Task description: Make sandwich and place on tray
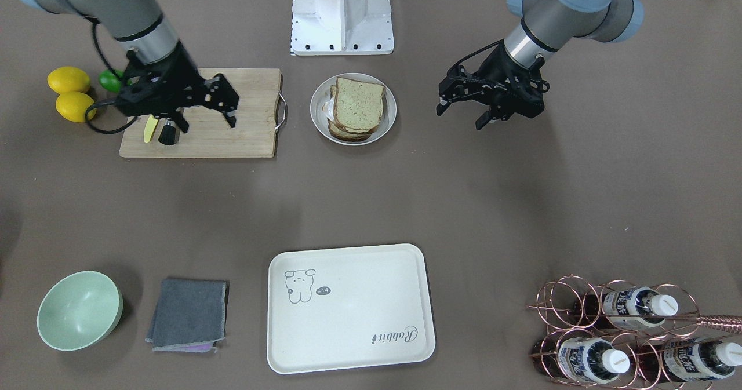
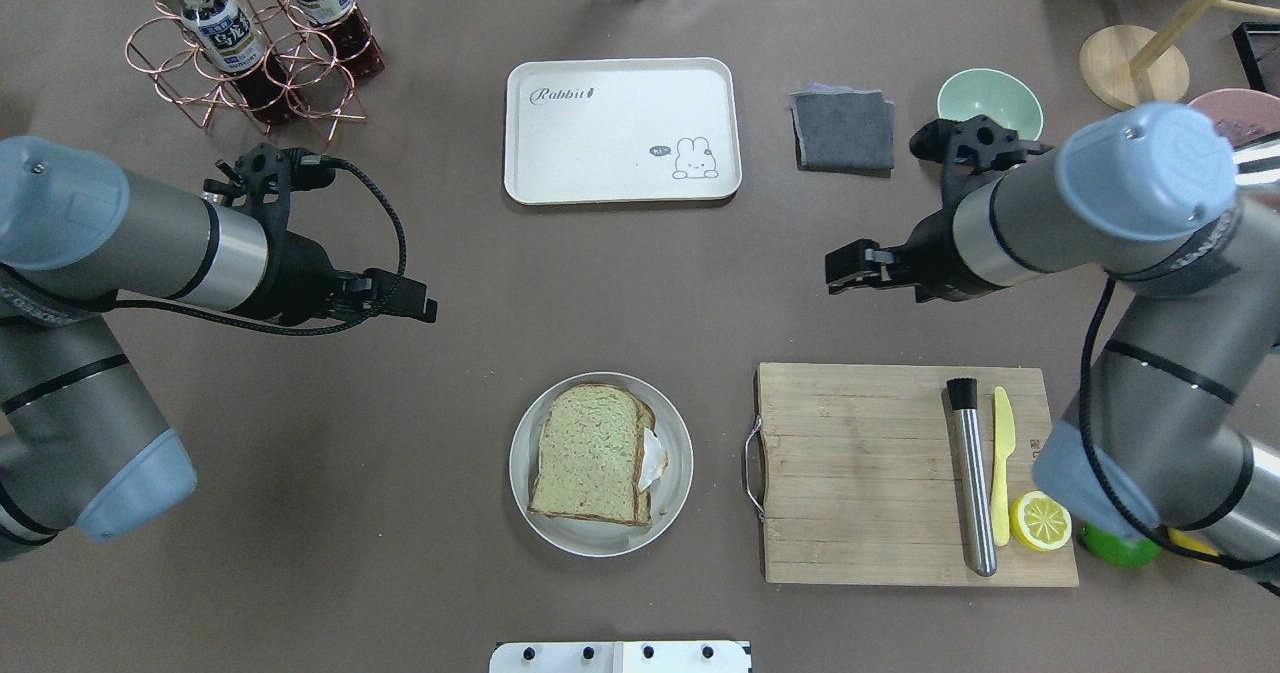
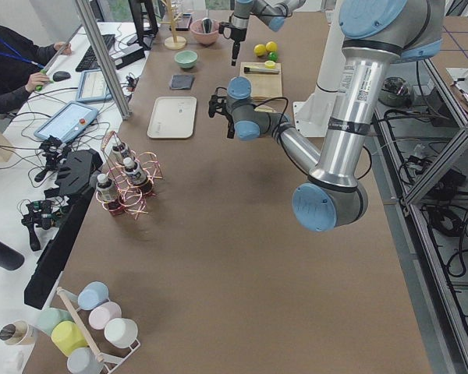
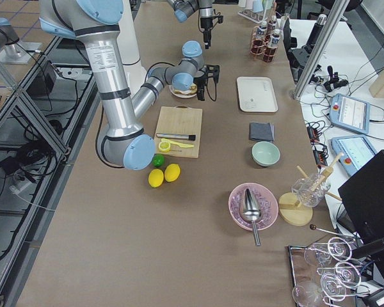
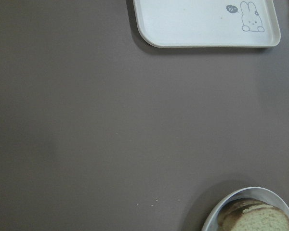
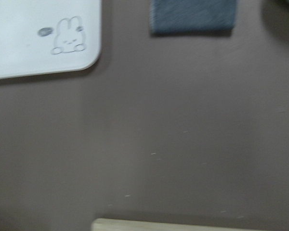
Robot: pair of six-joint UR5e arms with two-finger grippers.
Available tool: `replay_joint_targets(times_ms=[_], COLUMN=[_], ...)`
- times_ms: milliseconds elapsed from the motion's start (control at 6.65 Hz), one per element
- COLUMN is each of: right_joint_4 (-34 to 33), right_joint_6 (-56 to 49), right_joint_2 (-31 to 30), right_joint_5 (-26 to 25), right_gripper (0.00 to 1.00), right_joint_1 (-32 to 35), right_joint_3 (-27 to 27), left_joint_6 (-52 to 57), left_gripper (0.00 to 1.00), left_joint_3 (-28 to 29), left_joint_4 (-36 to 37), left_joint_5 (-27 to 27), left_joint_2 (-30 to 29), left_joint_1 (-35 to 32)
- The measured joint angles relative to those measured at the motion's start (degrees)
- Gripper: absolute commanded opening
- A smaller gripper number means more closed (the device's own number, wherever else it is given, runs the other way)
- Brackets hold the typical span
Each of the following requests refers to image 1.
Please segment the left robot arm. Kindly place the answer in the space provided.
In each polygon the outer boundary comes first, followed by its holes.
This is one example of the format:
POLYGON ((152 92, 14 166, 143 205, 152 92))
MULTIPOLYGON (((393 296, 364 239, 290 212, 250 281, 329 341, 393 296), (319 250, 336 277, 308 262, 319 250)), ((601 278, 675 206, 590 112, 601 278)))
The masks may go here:
POLYGON ((506 121, 518 114, 535 118, 545 110, 550 89, 541 68, 570 39, 599 42, 627 41, 644 20, 639 0, 507 0, 519 25, 485 47, 489 55, 473 72, 462 61, 452 65, 438 84, 435 112, 442 115, 453 103, 475 101, 487 110, 475 128, 506 121))

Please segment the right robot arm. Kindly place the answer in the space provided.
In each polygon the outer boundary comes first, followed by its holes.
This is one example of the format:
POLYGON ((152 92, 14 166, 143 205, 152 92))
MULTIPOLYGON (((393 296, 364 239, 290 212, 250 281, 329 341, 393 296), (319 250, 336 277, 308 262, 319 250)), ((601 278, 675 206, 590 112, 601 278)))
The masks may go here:
POLYGON ((151 115, 188 132, 183 108, 205 107, 237 124, 239 95, 223 74, 206 79, 188 54, 157 0, 21 0, 49 13, 69 13, 102 25, 125 51, 128 64, 114 99, 100 102, 115 107, 132 125, 151 115))

